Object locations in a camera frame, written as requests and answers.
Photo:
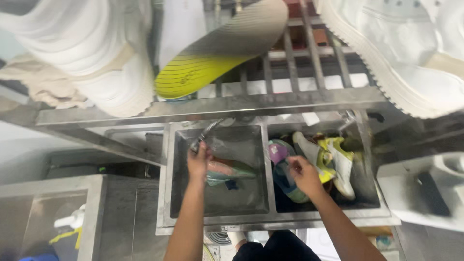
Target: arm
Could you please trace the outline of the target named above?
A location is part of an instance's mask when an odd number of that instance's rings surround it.
[[[298,188],[321,214],[330,239],[342,261],[386,261],[367,237],[347,218],[325,192],[315,167],[304,157],[288,157],[290,173]]]
[[[191,150],[187,152],[188,185],[164,261],[199,261],[202,258],[208,154],[205,142],[200,143],[197,155]]]

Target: white sneaker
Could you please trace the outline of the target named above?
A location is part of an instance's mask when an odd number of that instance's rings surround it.
[[[436,28],[442,16],[436,27],[431,11],[417,0],[315,0],[315,5],[327,27],[360,55],[398,108],[414,117],[436,118],[464,107],[464,80],[443,70],[460,62],[437,57],[441,37]],[[459,34],[447,30],[451,34],[446,35]]]

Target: person's left hand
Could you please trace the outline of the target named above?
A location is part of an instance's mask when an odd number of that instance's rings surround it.
[[[208,148],[206,142],[200,142],[198,154],[195,154],[191,149],[187,152],[187,167],[189,174],[189,182],[206,181],[206,172],[208,162],[212,159],[211,150]]]

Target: white shoe sole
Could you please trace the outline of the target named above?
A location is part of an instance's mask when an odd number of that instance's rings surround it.
[[[430,106],[433,101],[409,86],[377,47],[338,15],[331,1],[316,0],[315,6],[327,28],[359,54],[380,90],[398,109],[423,119],[437,118],[451,112]]]

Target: person's right hand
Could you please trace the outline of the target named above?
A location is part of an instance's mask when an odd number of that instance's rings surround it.
[[[324,195],[324,187],[313,164],[302,156],[287,157],[287,161],[290,164],[290,174],[303,193],[312,201],[315,197]]]

